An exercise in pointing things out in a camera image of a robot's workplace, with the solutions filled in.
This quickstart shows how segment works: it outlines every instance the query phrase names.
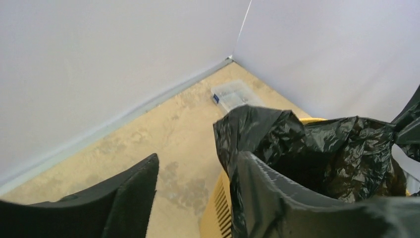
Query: white object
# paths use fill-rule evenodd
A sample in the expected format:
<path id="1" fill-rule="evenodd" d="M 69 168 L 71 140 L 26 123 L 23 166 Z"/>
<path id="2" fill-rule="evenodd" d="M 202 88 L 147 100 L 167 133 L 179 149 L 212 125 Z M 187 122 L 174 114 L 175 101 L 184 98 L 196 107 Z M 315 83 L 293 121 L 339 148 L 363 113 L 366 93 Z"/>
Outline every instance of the white object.
<path id="1" fill-rule="evenodd" d="M 212 87 L 211 92 L 213 101 L 225 114 L 245 104 L 264 106 L 261 99 L 240 79 Z"/>

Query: wooden table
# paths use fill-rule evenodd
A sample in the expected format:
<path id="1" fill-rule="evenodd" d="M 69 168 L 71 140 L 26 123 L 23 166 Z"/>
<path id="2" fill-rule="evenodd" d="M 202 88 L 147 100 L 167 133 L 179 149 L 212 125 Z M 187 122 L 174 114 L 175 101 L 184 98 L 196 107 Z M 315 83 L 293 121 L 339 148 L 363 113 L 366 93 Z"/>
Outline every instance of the wooden table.
<path id="1" fill-rule="evenodd" d="M 222 112 L 210 99 L 213 86 L 242 79 L 266 106 L 308 114 L 236 63 L 198 82 L 93 143 L 2 199 L 23 204 L 57 201 L 126 170 L 156 152 L 157 195 L 148 237 L 198 238 L 198 224 L 220 173 L 212 124 Z"/>

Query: trash bag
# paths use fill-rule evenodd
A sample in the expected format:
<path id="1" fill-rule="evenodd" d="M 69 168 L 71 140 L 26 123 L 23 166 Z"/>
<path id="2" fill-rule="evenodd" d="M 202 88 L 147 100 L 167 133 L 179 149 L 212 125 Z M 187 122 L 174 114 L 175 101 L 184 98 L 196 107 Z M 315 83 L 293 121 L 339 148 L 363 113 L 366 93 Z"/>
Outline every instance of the trash bag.
<path id="1" fill-rule="evenodd" d="M 420 199 L 377 197 L 345 203 L 311 191 L 273 170 L 250 152 L 239 152 L 233 199 L 241 238 L 420 237 Z"/>
<path id="2" fill-rule="evenodd" d="M 249 237 L 244 233 L 241 187 L 252 188 L 255 196 L 262 189 L 261 184 L 254 187 L 239 182 L 238 153 L 243 151 L 314 194 L 346 203 L 374 196 L 405 196 L 406 178 L 391 148 L 396 143 L 410 158 L 420 161 L 420 138 L 413 134 L 420 127 L 420 96 L 416 95 L 419 89 L 392 123 L 350 117 L 303 125 L 290 110 L 248 105 L 214 123 L 217 156 L 230 179 L 233 237 Z M 260 202 L 260 206 L 268 204 L 264 199 Z"/>

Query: transparent container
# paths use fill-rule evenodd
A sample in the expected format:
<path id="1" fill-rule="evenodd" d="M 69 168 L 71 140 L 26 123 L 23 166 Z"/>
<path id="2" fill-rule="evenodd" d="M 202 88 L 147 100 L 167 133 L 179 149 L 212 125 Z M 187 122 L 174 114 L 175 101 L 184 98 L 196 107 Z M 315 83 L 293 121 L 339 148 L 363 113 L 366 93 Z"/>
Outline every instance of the transparent container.
<path id="1" fill-rule="evenodd" d="M 248 104 L 264 107 L 262 100 L 242 80 L 224 83 L 211 88 L 213 101 L 224 114 L 230 110 Z"/>

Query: white partition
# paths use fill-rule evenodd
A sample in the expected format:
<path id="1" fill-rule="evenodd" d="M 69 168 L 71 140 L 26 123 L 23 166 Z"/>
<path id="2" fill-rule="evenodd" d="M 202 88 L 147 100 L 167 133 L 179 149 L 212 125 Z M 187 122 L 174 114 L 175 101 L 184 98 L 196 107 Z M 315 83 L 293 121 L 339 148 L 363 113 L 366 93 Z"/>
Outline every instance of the white partition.
<path id="1" fill-rule="evenodd" d="M 0 185 L 233 52 L 248 0 L 0 3 Z"/>
<path id="2" fill-rule="evenodd" d="M 252 0 L 233 59 L 313 117 L 391 121 L 420 84 L 420 1 Z"/>

